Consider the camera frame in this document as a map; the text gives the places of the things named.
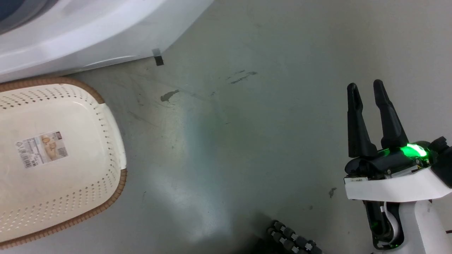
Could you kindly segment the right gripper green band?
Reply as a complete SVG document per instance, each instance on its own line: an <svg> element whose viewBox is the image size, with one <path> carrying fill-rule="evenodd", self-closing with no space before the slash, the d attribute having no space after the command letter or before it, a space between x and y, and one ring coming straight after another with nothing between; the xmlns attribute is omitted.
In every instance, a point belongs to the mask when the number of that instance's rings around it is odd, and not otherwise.
<svg viewBox="0 0 452 254"><path fill-rule="evenodd" d="M374 80L373 89L382 123L383 150L380 151L368 135L357 85L350 83L347 86L348 154L355 158L345 167L347 198L409 202L438 199L450 194L451 146L446 138L439 137L432 143L419 141L408 144L382 80Z"/></svg>

